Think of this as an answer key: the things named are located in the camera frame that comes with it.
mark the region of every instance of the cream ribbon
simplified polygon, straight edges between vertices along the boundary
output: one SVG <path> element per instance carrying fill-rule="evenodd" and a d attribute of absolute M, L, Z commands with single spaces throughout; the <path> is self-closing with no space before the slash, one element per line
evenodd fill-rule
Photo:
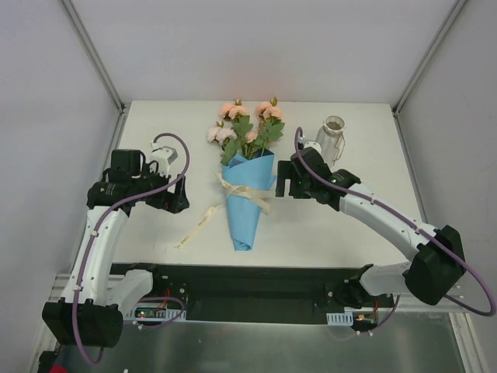
<path fill-rule="evenodd" d="M 219 183 L 221 183 L 221 185 L 226 188 L 226 199 L 229 196 L 244 197 L 261 207 L 265 213 L 268 214 L 271 212 L 271 205 L 264 201 L 263 198 L 274 197 L 273 192 L 270 192 L 268 190 L 252 189 L 250 186 L 245 185 L 231 185 L 228 181 L 223 179 L 221 173 L 214 173 L 214 175 L 216 176 Z M 226 199 L 220 204 L 209 207 L 205 214 L 203 214 L 203 217 L 200 219 L 200 221 L 196 223 L 196 226 L 191 229 L 174 247 L 176 249 L 182 249 L 188 243 L 188 241 L 190 241 L 202 230 L 205 224 L 212 218 L 212 215 L 214 215 L 217 210 L 225 206 Z"/>

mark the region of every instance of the gray wall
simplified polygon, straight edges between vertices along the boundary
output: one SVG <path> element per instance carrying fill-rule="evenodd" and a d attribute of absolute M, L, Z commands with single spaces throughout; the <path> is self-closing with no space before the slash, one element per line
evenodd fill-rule
<path fill-rule="evenodd" d="M 0 12 L 0 370 L 26 370 L 116 110 L 56 1 Z"/>
<path fill-rule="evenodd" d="M 454 0 L 75 0 L 132 99 L 395 103 Z"/>
<path fill-rule="evenodd" d="M 400 119 L 429 221 L 460 230 L 467 261 L 497 295 L 495 15 L 495 0 L 469 2 Z M 475 281 L 464 288 L 488 308 Z M 494 371 L 497 319 L 473 321 Z"/>

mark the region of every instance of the pink flower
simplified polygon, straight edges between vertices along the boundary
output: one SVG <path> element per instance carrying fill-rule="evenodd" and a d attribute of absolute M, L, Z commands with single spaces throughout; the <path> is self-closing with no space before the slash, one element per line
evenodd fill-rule
<path fill-rule="evenodd" d="M 230 110 L 233 109 L 234 107 L 235 105 L 233 103 L 225 103 L 223 107 L 221 107 L 221 111 L 219 113 L 221 118 L 225 118 L 230 112 Z"/>
<path fill-rule="evenodd" d="M 264 113 L 264 111 L 266 111 L 266 109 L 270 108 L 271 106 L 273 105 L 271 105 L 271 103 L 268 101 L 264 101 L 263 103 L 257 105 L 257 107 L 255 108 L 255 113 L 257 114 L 257 117 L 259 119 L 262 119 L 263 118 L 262 114 Z"/>
<path fill-rule="evenodd" d="M 259 132 L 257 132 L 257 131 L 250 131 L 250 132 L 247 132 L 247 134 L 245 135 L 248 143 L 257 139 L 257 136 L 259 136 Z"/>
<path fill-rule="evenodd" d="M 221 130 L 221 127 L 212 127 L 209 128 L 209 131 L 207 132 L 207 141 L 212 142 L 217 136 L 217 132 Z"/>
<path fill-rule="evenodd" d="M 234 106 L 228 116 L 233 120 L 237 115 L 249 115 L 249 111 L 243 106 Z"/>
<path fill-rule="evenodd" d="M 281 120 L 281 118 L 283 118 L 283 112 L 281 111 L 281 109 L 279 107 L 276 107 L 276 106 L 271 106 L 271 107 L 268 107 L 266 109 L 266 111 L 264 111 L 264 119 L 268 119 L 269 117 L 273 117 L 273 118 L 277 118 L 279 120 Z"/>
<path fill-rule="evenodd" d="M 219 128 L 216 134 L 217 142 L 222 144 L 227 138 L 236 138 L 236 133 L 231 128 Z"/>

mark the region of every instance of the tabletop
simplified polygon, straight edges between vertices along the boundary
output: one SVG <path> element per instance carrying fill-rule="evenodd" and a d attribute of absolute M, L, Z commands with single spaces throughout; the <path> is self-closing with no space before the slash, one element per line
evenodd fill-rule
<path fill-rule="evenodd" d="M 214 178 L 221 171 L 219 146 L 207 142 L 207 130 L 218 120 L 221 101 L 133 101 L 119 148 L 151 153 L 155 135 L 172 132 L 188 145 L 191 163 L 186 174 L 186 196 L 190 208 L 180 214 L 155 210 L 143 203 L 131 211 L 117 244 L 115 263 L 165 263 L 250 267 L 361 267 L 388 265 L 405 258 L 388 241 L 359 221 L 314 200 L 272 198 L 270 214 L 261 213 L 254 247 L 235 252 L 228 229 L 226 209 L 217 211 L 199 234 L 181 249 L 181 238 L 202 218 L 205 211 L 225 198 L 224 188 Z M 256 102 L 244 102 L 255 120 Z M 420 218 L 398 132 L 387 104 L 376 103 L 279 103 L 283 111 L 283 137 L 271 151 L 277 161 L 294 153 L 294 133 L 304 129 L 313 139 L 323 120 L 335 115 L 346 127 L 346 146 L 332 170 L 347 169 L 375 194 L 400 211 Z M 172 138 L 162 144 L 178 150 L 172 176 L 183 168 L 181 145 Z"/>

